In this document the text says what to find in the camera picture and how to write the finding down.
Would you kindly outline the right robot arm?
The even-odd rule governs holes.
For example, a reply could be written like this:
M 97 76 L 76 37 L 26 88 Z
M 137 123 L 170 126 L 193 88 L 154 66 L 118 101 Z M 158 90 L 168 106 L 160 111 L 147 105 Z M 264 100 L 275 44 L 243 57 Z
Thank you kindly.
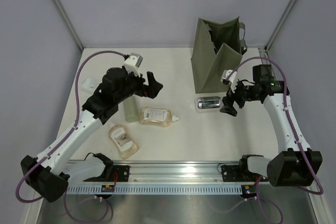
M 266 109 L 278 141 L 279 153 L 272 159 L 262 155 L 243 155 L 233 177 L 250 180 L 260 175 L 272 186 L 308 187 L 322 164 L 322 155 L 311 149 L 299 129 L 291 107 L 289 90 L 284 81 L 275 80 L 271 65 L 253 66 L 253 83 L 244 85 L 234 70 L 225 70 L 223 84 L 230 87 L 223 97 L 220 112 L 237 115 L 234 104 L 259 101 Z

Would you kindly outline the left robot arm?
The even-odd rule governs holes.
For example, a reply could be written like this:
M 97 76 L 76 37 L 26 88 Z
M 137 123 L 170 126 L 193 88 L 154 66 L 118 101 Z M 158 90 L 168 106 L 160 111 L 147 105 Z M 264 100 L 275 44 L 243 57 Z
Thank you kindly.
M 23 181 L 48 202 L 59 199 L 69 185 L 95 178 L 108 181 L 114 176 L 113 161 L 98 153 L 66 170 L 66 164 L 76 150 L 110 119 L 119 103 L 137 95 L 154 99 L 162 90 L 152 72 L 147 78 L 127 72 L 125 68 L 111 68 L 102 77 L 93 95 L 77 113 L 75 123 L 61 137 L 36 157 L 27 155 L 20 163 Z

